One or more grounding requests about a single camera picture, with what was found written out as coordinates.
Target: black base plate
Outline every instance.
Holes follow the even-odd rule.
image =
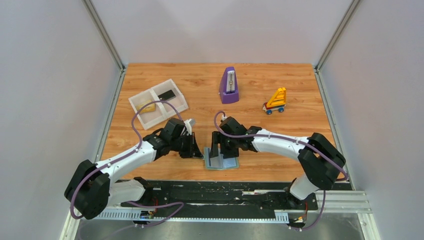
[[[223,182],[223,181],[148,181],[159,205],[183,202],[185,206],[175,215],[180,218],[273,219],[274,210],[305,210],[305,204],[291,207],[282,192],[289,182]],[[351,190],[342,184],[333,189]],[[254,190],[275,190],[264,194],[246,195]],[[315,194],[306,198],[308,209],[317,210]],[[133,207],[122,203],[123,207]],[[167,217],[178,205],[159,208],[155,217]]]

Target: yellow sponge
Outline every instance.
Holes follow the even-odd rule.
[[[138,110],[140,110],[140,109],[141,109],[144,105],[146,105],[146,104],[148,104],[148,103],[150,103],[150,102],[151,102],[151,100],[144,101],[144,102],[140,103],[139,105],[135,106],[135,109],[137,109],[137,111],[138,111]],[[156,104],[152,103],[152,104],[150,104],[150,105],[146,106],[143,110],[141,110],[140,114],[142,114],[142,113],[154,112],[155,110],[156,110]]]

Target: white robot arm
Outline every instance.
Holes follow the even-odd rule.
[[[147,181],[141,177],[117,181],[132,170],[151,163],[170,151],[179,152],[181,158],[202,159],[203,155],[196,143],[195,133],[192,132],[194,124],[194,119],[183,122],[171,118],[164,128],[145,136],[141,144],[97,163],[89,160],[81,162],[65,190],[65,198],[71,202],[75,189],[82,180],[94,170],[104,167],[84,182],[76,195],[74,206],[86,219],[96,217],[108,206],[140,200],[149,190]]]
[[[220,153],[225,159],[238,157],[240,148],[244,151],[274,153],[300,162],[305,174],[295,178],[287,189],[290,204],[300,204],[319,189],[331,190],[339,173],[345,173],[342,169],[345,158],[322,134],[296,137],[270,132],[258,126],[247,129],[233,117],[224,117],[219,128],[220,131],[212,133],[211,158],[218,156],[220,144]],[[318,152],[324,157],[316,156]]]

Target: wood grain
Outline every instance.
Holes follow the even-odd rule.
[[[234,66],[240,101],[222,104],[218,88],[224,70]],[[173,79],[184,95],[189,109],[181,113],[183,119],[194,118],[197,143],[203,152],[211,146],[215,131],[213,116],[224,110],[245,127],[260,126],[275,133],[292,136],[324,134],[333,137],[310,64],[130,64],[128,66],[116,110],[107,136],[102,159],[107,159],[138,142],[131,128],[134,111],[128,98],[167,79]],[[277,88],[287,89],[287,106],[283,113],[266,115],[262,104]],[[136,119],[135,126],[142,136],[165,125],[166,121],[143,130]],[[125,178],[141,176],[154,180],[196,181],[292,181],[303,174],[301,165],[289,158],[240,150],[240,167],[228,170],[207,170],[200,159],[181,159],[172,152],[155,162],[145,164]]]

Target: white wall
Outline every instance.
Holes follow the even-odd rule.
[[[382,239],[422,239],[424,1],[364,0],[322,71]]]
[[[0,2],[0,235],[56,240],[118,68],[82,1]]]
[[[313,63],[352,0],[93,0],[128,63]]]

